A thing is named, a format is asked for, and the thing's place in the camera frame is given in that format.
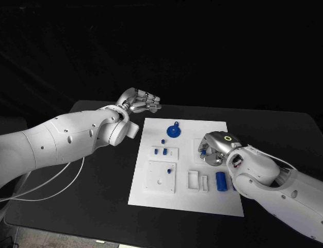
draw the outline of floor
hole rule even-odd
[[[99,243],[92,239],[54,234],[0,223],[0,248],[122,248],[123,245]]]

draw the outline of black curtain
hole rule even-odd
[[[304,112],[323,131],[317,7],[0,3],[0,115],[31,127],[135,87],[161,104]]]

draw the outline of black table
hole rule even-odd
[[[79,101],[70,112],[109,104]],[[135,138],[125,138],[116,147],[99,148],[85,158],[79,178],[64,192],[44,201],[11,201],[5,223],[139,247],[323,247],[243,197],[243,218],[128,205],[145,117],[226,121],[227,131],[243,144],[323,181],[323,135],[306,114],[162,105],[155,114],[131,115],[141,128]],[[25,198],[56,193],[73,179],[80,161]],[[36,170],[21,191],[41,184],[61,168]]]

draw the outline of robotic hand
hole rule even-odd
[[[295,231],[323,243],[323,182],[250,145],[242,146],[226,132],[207,133],[197,151],[208,165],[226,166],[239,194],[253,199]],[[279,167],[270,158],[292,169]]]
[[[155,113],[158,102],[158,97],[129,88],[115,105],[67,113],[24,131],[0,135],[0,188],[30,171],[73,162],[96,148],[116,146],[125,136],[134,138],[138,126],[129,114]]]

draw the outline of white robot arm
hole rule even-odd
[[[250,145],[242,146],[226,132],[204,135],[198,152],[208,165],[226,166],[239,194],[253,199],[295,231],[323,243],[323,182],[293,167],[279,167],[270,155]]]
[[[0,188],[17,176],[57,164],[66,164],[134,138],[138,126],[128,114],[161,108],[159,98],[129,88],[115,105],[79,111],[47,120],[36,127],[0,136]]]

